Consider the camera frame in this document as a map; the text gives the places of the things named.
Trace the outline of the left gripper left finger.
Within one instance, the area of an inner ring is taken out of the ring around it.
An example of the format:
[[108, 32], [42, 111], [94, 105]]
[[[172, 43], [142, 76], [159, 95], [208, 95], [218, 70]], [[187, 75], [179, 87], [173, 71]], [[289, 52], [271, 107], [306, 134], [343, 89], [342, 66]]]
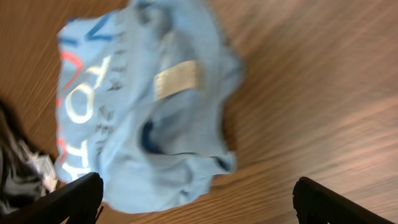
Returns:
[[3, 224], [95, 224], [103, 199], [103, 180], [96, 172], [80, 177], [57, 191], [1, 218]]

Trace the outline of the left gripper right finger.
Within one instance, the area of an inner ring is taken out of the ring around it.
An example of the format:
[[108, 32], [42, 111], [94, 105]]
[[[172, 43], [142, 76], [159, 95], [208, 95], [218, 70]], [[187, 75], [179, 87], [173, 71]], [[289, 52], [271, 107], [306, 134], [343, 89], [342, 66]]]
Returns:
[[300, 224], [394, 224], [308, 177], [299, 178], [292, 195]]

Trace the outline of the light blue t-shirt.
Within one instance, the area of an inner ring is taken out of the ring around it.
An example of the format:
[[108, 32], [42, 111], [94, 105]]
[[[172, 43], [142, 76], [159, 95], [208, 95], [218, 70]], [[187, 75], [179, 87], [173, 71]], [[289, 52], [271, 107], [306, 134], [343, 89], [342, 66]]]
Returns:
[[236, 169], [221, 132], [243, 68], [205, 1], [131, 1], [58, 33], [57, 177], [96, 172], [103, 201], [159, 212]]

